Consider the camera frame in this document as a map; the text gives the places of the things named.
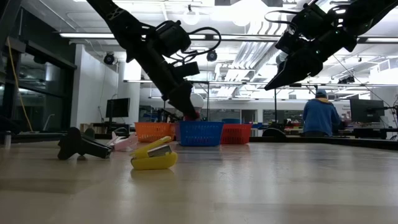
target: orange basket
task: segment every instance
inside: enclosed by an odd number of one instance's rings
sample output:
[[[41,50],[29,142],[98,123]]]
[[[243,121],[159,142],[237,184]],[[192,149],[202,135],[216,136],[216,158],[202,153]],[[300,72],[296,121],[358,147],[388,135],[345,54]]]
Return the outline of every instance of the orange basket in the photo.
[[[174,139],[174,124],[136,122],[136,134],[139,142],[154,142],[165,136]]]
[[[222,144],[247,144],[252,124],[224,124]]]

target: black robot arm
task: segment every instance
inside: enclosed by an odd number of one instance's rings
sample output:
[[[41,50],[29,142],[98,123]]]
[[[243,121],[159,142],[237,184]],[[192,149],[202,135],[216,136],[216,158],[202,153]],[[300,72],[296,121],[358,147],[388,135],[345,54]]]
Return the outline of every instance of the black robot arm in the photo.
[[[184,52],[191,44],[189,35],[180,26],[180,21],[165,21],[153,27],[139,22],[112,0],[87,2],[105,20],[119,45],[126,49],[127,63],[136,59],[162,93],[163,100],[169,100],[183,114],[197,118],[190,101],[192,84],[183,79],[199,73],[197,63],[174,67],[163,57],[169,57],[179,50]]]
[[[297,15],[276,45],[288,56],[278,65],[278,73],[266,90],[318,75],[329,57],[342,48],[352,52],[358,36],[398,6],[398,0],[357,0],[325,13],[315,2],[293,12]]]

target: computer monitor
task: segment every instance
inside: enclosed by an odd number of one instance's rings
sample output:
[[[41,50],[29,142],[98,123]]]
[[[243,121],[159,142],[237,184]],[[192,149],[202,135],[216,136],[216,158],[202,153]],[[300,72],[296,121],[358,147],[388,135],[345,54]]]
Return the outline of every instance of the computer monitor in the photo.
[[[351,105],[351,120],[354,122],[380,122],[380,117],[384,116],[384,110],[373,110],[374,108],[381,109],[384,107],[381,100],[351,99],[349,103]]]
[[[130,98],[108,100],[106,104],[106,117],[111,116],[111,108],[113,118],[127,118],[129,116]]]

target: wall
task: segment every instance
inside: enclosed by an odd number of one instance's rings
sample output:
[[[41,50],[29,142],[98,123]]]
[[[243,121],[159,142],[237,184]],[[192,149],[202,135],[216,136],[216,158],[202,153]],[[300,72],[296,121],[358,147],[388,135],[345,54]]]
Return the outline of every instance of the wall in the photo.
[[[119,63],[118,98],[130,98],[129,117],[125,118],[124,121],[132,126],[139,119],[140,83],[125,83],[123,80],[132,77],[139,80],[141,70],[141,66],[135,60],[130,63]]]
[[[106,102],[118,90],[118,74],[86,52],[84,45],[76,46],[73,80],[72,115],[70,126],[99,123],[105,117]]]

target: person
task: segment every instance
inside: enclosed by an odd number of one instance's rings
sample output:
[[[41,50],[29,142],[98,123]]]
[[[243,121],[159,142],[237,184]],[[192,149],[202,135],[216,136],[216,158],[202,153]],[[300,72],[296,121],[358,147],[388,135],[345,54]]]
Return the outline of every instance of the person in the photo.
[[[340,124],[340,116],[325,90],[318,90],[315,99],[307,102],[303,113],[304,136],[332,136],[333,126]]]

